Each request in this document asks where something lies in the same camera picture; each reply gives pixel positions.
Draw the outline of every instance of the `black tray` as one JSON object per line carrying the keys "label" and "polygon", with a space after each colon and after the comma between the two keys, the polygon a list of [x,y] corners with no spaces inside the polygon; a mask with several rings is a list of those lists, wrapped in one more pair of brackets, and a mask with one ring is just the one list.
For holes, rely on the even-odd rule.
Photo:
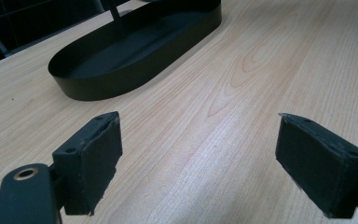
{"label": "black tray", "polygon": [[216,29],[220,4],[220,0],[149,3],[66,46],[54,55],[48,70],[65,94],[76,100],[102,100],[132,91]]}

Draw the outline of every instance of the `wooden table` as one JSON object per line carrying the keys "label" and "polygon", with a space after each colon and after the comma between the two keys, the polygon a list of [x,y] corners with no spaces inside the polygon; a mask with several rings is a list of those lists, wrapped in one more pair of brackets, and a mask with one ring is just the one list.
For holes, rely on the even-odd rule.
{"label": "wooden table", "polygon": [[274,155],[280,112],[358,146],[358,1],[223,0],[222,10],[215,32],[109,100],[72,100],[48,72],[56,52],[109,13],[1,61],[0,182],[19,166],[51,164],[87,121],[118,111],[117,175],[94,217],[64,223],[358,223],[358,211],[324,217]]}

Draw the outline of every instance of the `light wood surface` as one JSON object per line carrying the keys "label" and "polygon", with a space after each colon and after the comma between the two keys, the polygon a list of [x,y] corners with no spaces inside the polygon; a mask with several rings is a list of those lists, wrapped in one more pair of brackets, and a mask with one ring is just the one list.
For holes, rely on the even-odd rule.
{"label": "light wood surface", "polygon": [[117,175],[94,217],[64,223],[358,223],[358,211],[324,217],[274,154],[280,112],[358,146],[358,0],[223,0],[222,11],[196,47],[109,100],[69,99],[48,72],[56,52],[109,13],[1,61],[0,182],[19,166],[51,164],[91,118],[118,111]]}

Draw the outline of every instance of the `wood grain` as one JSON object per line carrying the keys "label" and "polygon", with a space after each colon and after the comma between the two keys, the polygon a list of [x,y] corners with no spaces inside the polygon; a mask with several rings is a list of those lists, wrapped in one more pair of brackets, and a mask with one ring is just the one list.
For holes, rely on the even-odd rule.
{"label": "wood grain", "polygon": [[94,217],[64,223],[358,223],[358,211],[324,217],[274,155],[280,112],[358,146],[358,1],[223,0],[222,10],[221,26],[196,47],[109,100],[69,99],[48,72],[56,52],[109,13],[1,61],[0,181],[51,164],[89,119],[118,111],[117,175]]}

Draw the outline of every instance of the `black object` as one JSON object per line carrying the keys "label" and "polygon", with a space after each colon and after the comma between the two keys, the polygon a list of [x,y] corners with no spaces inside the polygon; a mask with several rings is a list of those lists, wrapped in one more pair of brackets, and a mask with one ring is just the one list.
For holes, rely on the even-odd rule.
{"label": "black object", "polygon": [[53,152],[54,163],[22,166],[0,188],[0,223],[61,223],[93,215],[122,155],[118,112],[92,119]]}
{"label": "black object", "polygon": [[59,51],[48,70],[65,94],[76,100],[102,100],[132,91],[218,27],[220,4],[220,0],[164,0],[120,18],[111,8],[115,21]]}
{"label": "black object", "polygon": [[358,147],[312,120],[281,116],[278,162],[327,217],[351,218],[358,207]]}

